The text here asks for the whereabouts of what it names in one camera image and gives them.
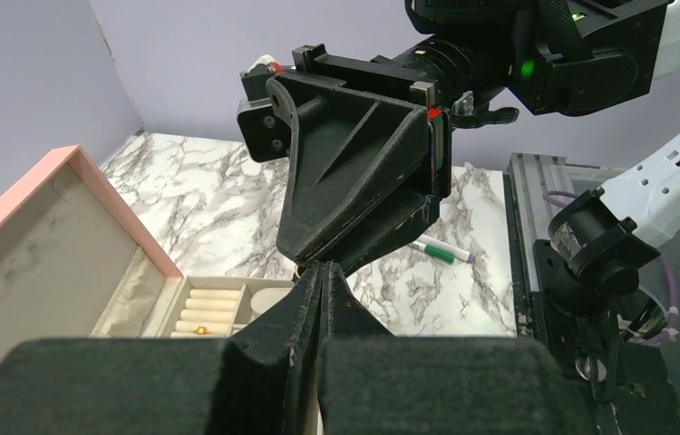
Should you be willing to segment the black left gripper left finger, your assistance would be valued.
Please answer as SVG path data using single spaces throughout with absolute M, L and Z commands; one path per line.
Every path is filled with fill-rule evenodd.
M 313 434 L 321 264 L 228 338 L 43 339 L 0 362 L 0 434 Z

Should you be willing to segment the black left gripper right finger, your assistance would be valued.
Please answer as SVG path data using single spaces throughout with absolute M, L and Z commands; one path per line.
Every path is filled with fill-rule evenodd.
M 321 289 L 318 399 L 328 434 L 589 434 L 578 392 L 529 338 L 396 336 L 340 266 Z

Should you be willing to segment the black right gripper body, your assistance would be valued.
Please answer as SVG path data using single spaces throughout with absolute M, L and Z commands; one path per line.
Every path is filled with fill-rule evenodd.
M 436 197 L 445 197 L 453 132 L 517 120 L 515 108 L 490 107 L 500 92 L 511 91 L 534 115 L 569 117 L 647 94 L 669 6 L 667 1 L 408 1 L 405 11 L 423 40 L 403 53 L 365 61 L 333 55 L 323 44 L 304 45 L 281 73 L 425 107 L 430 172 Z M 259 101 L 245 96 L 237 122 L 253 160 L 288 159 L 291 132 L 276 116 L 269 94 Z

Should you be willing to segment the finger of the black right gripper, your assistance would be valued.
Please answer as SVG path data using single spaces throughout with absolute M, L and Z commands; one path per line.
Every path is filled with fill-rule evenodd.
M 346 275 L 415 241 L 440 216 L 434 195 L 392 195 L 333 247 L 330 260 Z
M 392 195 L 434 195 L 422 105 L 294 72 L 267 81 L 291 132 L 277 249 L 295 262 L 333 247 Z

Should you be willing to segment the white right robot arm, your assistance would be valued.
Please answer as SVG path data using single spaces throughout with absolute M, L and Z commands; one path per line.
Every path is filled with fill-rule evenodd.
M 450 194 L 452 134 L 534 115 L 589 115 L 649 93 L 680 68 L 680 1 L 407 1 L 423 40 L 394 58 L 294 50 L 241 75 L 251 158 L 288 159 L 277 249 L 352 273 L 415 241 Z M 605 309 L 680 229 L 680 133 L 566 205 L 548 228 L 562 263 L 553 300 Z

